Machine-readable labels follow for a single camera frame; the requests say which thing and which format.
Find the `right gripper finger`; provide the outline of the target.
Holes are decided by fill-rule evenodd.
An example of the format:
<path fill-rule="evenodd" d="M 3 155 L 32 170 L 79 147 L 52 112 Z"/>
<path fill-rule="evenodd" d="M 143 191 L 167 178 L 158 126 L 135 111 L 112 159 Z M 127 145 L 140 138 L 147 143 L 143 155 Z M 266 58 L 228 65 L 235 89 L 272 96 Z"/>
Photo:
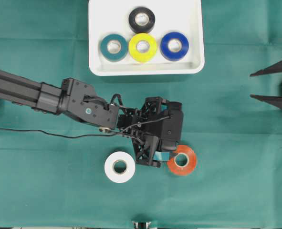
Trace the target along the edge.
<path fill-rule="evenodd" d="M 282 73 L 282 61 L 279 61 L 278 63 L 275 63 L 267 68 L 261 69 L 255 73 L 252 73 L 250 77 L 273 73 Z"/>
<path fill-rule="evenodd" d="M 282 97 L 277 97 L 277 96 L 263 96 L 263 95 L 250 95 L 251 98 L 257 99 L 261 102 L 265 102 L 268 104 L 271 104 L 275 107 L 278 107 L 279 109 L 282 110 Z"/>

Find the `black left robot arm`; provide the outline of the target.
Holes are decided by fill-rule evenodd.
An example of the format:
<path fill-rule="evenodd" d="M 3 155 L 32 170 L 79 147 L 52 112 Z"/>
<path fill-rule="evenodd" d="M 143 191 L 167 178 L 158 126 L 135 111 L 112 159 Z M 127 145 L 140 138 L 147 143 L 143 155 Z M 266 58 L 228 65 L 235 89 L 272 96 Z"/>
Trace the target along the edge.
<path fill-rule="evenodd" d="M 61 87 L 39 83 L 0 70 L 0 100 L 25 105 L 98 127 L 100 136 L 120 135 L 132 140 L 136 163 L 160 167 L 156 152 L 173 152 L 181 140 L 182 104 L 148 97 L 140 109 L 123 105 L 121 95 L 111 101 L 99 97 L 92 85 L 67 78 Z"/>

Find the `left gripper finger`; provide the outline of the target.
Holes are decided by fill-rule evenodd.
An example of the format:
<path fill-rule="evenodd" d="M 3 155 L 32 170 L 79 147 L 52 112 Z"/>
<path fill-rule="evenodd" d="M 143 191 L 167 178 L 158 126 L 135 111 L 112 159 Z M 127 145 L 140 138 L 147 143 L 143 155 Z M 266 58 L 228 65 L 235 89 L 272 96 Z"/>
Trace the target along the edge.
<path fill-rule="evenodd" d="M 154 160 L 156 161 L 169 161 L 176 157 L 178 154 L 175 152 L 159 152 L 156 151 L 154 154 Z"/>

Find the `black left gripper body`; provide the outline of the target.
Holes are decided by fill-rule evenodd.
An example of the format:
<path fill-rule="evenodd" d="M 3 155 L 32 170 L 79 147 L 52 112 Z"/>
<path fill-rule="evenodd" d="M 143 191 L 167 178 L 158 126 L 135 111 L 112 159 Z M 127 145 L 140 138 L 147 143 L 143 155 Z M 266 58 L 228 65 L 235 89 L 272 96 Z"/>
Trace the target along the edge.
<path fill-rule="evenodd" d="M 168 103 L 169 100 L 161 97 L 149 97 L 145 99 L 141 109 L 120 106 L 123 114 L 119 115 L 118 129 L 123 136 L 132 139 L 136 164 L 149 167 L 161 166 L 161 163 L 154 159 L 155 152 L 161 144 L 160 137 L 149 128 L 158 124 L 158 119 L 167 116 L 160 113 L 162 106 L 167 106 Z"/>

